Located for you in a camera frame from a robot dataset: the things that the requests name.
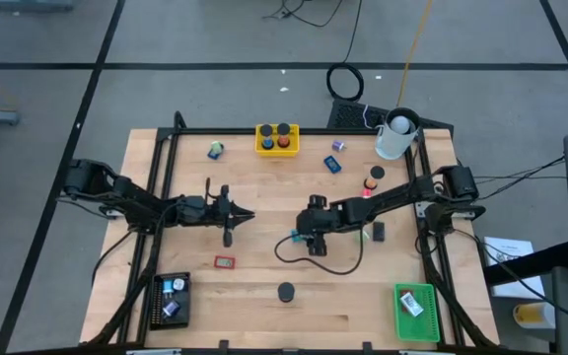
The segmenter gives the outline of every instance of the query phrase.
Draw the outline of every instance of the black cap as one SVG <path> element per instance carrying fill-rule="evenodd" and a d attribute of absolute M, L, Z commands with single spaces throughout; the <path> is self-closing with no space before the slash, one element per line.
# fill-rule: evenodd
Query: black cap
<path fill-rule="evenodd" d="M 277 297 L 284 303 L 293 301 L 294 296 L 295 287 L 293 287 L 293 284 L 290 282 L 282 282 L 277 288 Z"/>
<path fill-rule="evenodd" d="M 273 127 L 270 124 L 262 124 L 260 127 L 260 134 L 264 137 L 268 137 L 273 134 Z"/>
<path fill-rule="evenodd" d="M 291 126 L 288 123 L 280 123 L 277 125 L 277 134 L 287 135 L 291 133 Z"/>
<path fill-rule="evenodd" d="M 383 178 L 385 176 L 385 169 L 383 169 L 383 167 L 374 166 L 370 170 L 370 175 L 375 179 Z"/>

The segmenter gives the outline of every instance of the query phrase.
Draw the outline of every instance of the red object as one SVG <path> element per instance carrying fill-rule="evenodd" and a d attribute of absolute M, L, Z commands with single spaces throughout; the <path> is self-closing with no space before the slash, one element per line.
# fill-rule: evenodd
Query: red object
<path fill-rule="evenodd" d="M 408 294 L 408 293 L 410 293 L 411 296 L 413 296 L 413 290 L 409 290 L 409 289 L 402 289 L 402 290 L 400 290 L 400 298 L 402 298 L 402 296 L 404 296 L 404 295 L 406 295 L 406 294 Z M 402 307 L 402 311 L 403 311 L 403 312 L 409 313 L 409 310 L 402 304 L 402 302 L 400 302 L 400 306 Z"/>
<path fill-rule="evenodd" d="M 236 267 L 236 259 L 230 256 L 216 255 L 214 257 L 214 267 L 233 269 Z"/>

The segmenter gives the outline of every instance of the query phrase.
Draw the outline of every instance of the colored lid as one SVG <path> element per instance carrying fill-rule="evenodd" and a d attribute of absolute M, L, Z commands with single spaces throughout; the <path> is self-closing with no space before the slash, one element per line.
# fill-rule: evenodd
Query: colored lid
<path fill-rule="evenodd" d="M 375 179 L 383 178 L 385 176 L 385 169 L 375 166 L 370 170 L 370 175 Z"/>
<path fill-rule="evenodd" d="M 260 127 L 260 134 L 264 137 L 268 137 L 273 134 L 273 127 L 270 124 L 262 124 Z"/>
<path fill-rule="evenodd" d="M 288 123 L 280 123 L 277 125 L 277 134 L 287 135 L 291 133 L 291 126 Z"/>

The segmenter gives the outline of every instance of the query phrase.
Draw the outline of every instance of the floor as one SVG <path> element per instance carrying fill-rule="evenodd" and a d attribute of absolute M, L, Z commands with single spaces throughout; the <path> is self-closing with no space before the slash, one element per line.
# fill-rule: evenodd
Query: floor
<path fill-rule="evenodd" d="M 23 116 L 15 127 L 0 126 L 0 327 L 78 113 L 77 122 L 84 124 L 74 157 L 104 161 L 117 171 L 129 130 L 168 126 L 177 109 L 188 126 L 246 127 L 277 117 L 325 127 L 331 97 L 324 83 L 327 64 L 321 63 L 343 59 L 358 5 L 345 0 L 332 22 L 316 29 L 294 19 L 261 19 L 279 0 L 126 0 L 106 57 L 114 65 L 91 86 L 93 100 L 84 115 L 81 101 L 91 93 L 88 83 L 116 3 L 78 0 L 65 14 L 0 13 L 0 84 L 17 98 Z M 314 0 L 299 15 L 322 22 L 335 3 Z M 394 105 L 400 66 L 381 68 L 404 61 L 425 4 L 363 2 L 349 58 L 369 68 L 362 70 L 361 103 Z M 568 54 L 544 4 L 550 4 L 568 41 L 565 0 L 433 5 L 414 61 L 461 65 L 411 71 L 402 104 L 454 124 L 456 151 L 476 175 L 504 175 L 562 154 Z M 300 64 L 306 62 L 319 64 L 309 69 Z M 142 70 L 115 63 L 175 65 Z M 470 63 L 488 65 L 473 70 Z M 514 65 L 519 63 L 561 65 L 520 70 Z M 353 94 L 352 80 L 337 74 L 336 90 Z M 563 175 L 560 168 L 549 174 Z M 482 192 L 494 188 L 484 186 Z M 568 240 L 566 201 L 563 180 L 524 182 L 485 201 L 488 212 L 475 229 L 481 236 L 530 240 L 543 249 Z M 103 220 L 57 206 L 9 351 L 77 343 L 105 228 Z M 502 343 L 546 351 L 546 342 L 512 323 L 515 303 L 493 300 Z"/>

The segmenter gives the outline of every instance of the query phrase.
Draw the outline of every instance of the white paper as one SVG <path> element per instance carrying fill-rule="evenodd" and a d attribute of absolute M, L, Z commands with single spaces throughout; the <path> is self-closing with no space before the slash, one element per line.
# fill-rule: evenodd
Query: white paper
<path fill-rule="evenodd" d="M 533 253 L 532 242 L 529 241 L 507 240 L 493 237 L 485 237 L 483 240 L 489 245 L 509 255 L 524 256 Z M 485 247 L 488 252 L 492 254 L 492 256 L 495 256 L 498 259 L 499 262 L 512 259 L 510 256 L 504 255 L 501 252 L 491 248 L 490 246 Z M 494 260 L 489 255 L 486 255 L 486 263 L 488 264 L 488 266 L 494 265 L 497 263 L 497 260 Z M 523 281 L 525 281 L 528 286 L 536 290 L 540 295 L 544 296 L 544 289 L 542 288 L 542 281 L 540 280 L 540 276 L 528 277 L 523 279 Z M 518 281 L 493 286 L 492 296 L 524 298 L 531 300 L 539 299 L 537 295 L 533 294 Z"/>

